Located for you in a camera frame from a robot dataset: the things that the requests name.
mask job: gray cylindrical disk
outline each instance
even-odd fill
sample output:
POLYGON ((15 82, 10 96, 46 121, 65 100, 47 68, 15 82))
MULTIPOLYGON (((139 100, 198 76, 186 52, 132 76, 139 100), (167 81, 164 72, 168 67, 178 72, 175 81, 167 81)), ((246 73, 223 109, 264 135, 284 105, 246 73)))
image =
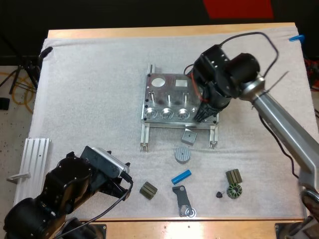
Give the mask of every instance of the gray cylindrical disk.
POLYGON ((175 159, 179 163, 187 163, 190 160, 190 151, 185 146, 180 146, 175 151, 175 159))

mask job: metal lever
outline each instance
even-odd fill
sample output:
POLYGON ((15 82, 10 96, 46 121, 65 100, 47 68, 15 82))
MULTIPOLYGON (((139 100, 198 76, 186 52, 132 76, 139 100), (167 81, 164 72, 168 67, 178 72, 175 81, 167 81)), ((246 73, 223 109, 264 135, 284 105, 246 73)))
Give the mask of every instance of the metal lever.
POLYGON ((196 211, 190 205, 185 187, 183 185, 173 187, 173 192, 177 195, 179 216, 188 218, 196 217, 196 211))
POLYGON ((18 184, 18 180, 20 178, 30 178, 30 172, 26 172, 26 173, 18 173, 18 174, 14 174, 11 177, 8 177, 6 180, 10 183, 14 183, 14 184, 18 184))

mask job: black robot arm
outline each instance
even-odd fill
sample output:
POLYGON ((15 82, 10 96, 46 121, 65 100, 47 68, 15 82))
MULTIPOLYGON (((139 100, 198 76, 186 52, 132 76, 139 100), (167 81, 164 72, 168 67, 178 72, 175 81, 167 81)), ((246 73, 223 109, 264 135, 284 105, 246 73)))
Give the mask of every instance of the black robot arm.
POLYGON ((70 214, 96 192, 123 201, 130 192, 120 186, 131 181, 129 163, 123 164, 100 148, 85 147, 81 157, 71 152, 45 178, 42 193, 15 205, 4 220, 7 239, 47 239, 70 214))

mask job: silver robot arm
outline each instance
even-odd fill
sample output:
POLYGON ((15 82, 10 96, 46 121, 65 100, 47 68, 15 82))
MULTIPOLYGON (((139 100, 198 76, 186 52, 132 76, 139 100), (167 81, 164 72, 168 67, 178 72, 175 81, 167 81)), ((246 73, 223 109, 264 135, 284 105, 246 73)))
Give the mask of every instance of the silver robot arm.
POLYGON ((299 183, 319 191, 319 144, 265 91, 262 77, 249 83, 239 97, 250 101, 300 166, 299 183))

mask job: floor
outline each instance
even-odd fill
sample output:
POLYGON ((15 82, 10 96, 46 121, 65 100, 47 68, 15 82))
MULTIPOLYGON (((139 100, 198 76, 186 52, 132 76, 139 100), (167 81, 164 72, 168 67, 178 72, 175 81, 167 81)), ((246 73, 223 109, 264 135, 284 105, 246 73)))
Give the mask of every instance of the floor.
MULTIPOLYGON (((1 72, 10 73, 14 66, 0 66, 0 82, 5 78, 1 72)), ((0 111, 0 228, 3 228, 3 221, 11 209, 15 194, 15 184, 7 182, 6 178, 19 173, 21 156, 24 147, 24 140, 28 137, 32 114, 24 105, 17 105, 8 94, 13 78, 0 87, 0 97, 10 98, 8 111, 0 111)), ((14 95, 18 102, 23 102, 25 90, 17 88, 14 95)), ((319 92, 312 92, 314 106, 319 109, 319 92)), ((35 97, 32 98, 29 107, 33 109, 35 97)), ((0 229, 0 238, 4 238, 4 231, 0 229)))

